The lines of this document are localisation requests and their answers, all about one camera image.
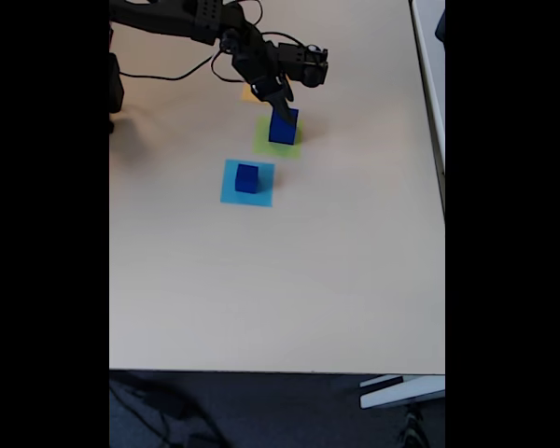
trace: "blue block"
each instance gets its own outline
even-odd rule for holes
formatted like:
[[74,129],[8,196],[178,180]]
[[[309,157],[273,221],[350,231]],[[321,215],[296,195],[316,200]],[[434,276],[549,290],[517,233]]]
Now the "blue block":
[[[299,109],[290,109],[290,115],[296,119],[299,117]],[[270,142],[282,143],[284,145],[294,145],[297,136],[297,125],[292,126],[286,123],[275,109],[272,111],[270,120]]]
[[257,193],[258,172],[259,168],[257,166],[239,163],[234,178],[234,190],[243,193]]

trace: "gray carpet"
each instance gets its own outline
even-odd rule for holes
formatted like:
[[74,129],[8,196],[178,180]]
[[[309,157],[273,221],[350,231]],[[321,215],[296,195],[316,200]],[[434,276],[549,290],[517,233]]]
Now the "gray carpet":
[[[359,381],[369,376],[283,373],[142,372],[195,398],[232,448],[399,448],[405,408],[363,411]],[[162,430],[155,411],[113,383],[122,399]],[[445,446],[445,399],[419,404],[431,448]],[[208,434],[200,421],[171,421],[172,441]],[[160,440],[110,394],[112,448],[157,448]]]

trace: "table surface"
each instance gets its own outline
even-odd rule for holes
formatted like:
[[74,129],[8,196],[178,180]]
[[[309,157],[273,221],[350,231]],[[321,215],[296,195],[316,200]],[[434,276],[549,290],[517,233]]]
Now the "table surface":
[[[261,31],[329,49],[324,86],[293,83],[300,159],[253,154],[270,107],[206,67],[123,79],[110,368],[444,373],[445,226],[408,2],[263,3]],[[177,76],[215,49],[114,25],[111,50]],[[226,159],[275,163],[272,208],[220,203]]]

